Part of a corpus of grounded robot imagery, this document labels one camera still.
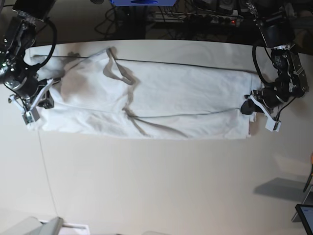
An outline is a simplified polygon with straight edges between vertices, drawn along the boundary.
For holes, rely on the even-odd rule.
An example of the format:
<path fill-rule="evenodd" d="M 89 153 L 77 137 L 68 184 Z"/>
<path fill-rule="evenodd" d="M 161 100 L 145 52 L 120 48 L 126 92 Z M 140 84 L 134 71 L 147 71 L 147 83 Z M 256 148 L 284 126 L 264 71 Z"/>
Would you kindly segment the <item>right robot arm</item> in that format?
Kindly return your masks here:
<path fill-rule="evenodd" d="M 22 111 L 29 112 L 36 106 L 52 108 L 48 81 L 39 81 L 37 72 L 45 66 L 56 47 L 57 29 L 48 18 L 53 0 L 17 0 L 12 6 L 16 12 L 0 43 L 0 82 L 22 101 Z M 44 22 L 52 30 L 52 45 L 43 62 L 29 65 L 24 57 L 37 36 L 36 23 Z"/>

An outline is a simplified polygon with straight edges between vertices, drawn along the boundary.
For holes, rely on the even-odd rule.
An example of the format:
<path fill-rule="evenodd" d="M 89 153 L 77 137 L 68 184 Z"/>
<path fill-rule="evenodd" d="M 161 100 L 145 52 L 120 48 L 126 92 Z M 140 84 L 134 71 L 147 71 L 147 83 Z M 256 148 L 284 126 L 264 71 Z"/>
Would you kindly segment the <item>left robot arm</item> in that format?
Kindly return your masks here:
<path fill-rule="evenodd" d="M 297 54 L 273 48 L 278 70 L 274 82 L 258 71 L 116 59 L 107 48 L 64 64 L 60 83 L 51 89 L 55 106 L 40 109 L 49 126 L 70 124 L 97 115 L 100 119 L 138 120 L 157 125 L 198 118 L 250 119 L 285 108 L 302 97 L 303 75 L 295 70 Z"/>

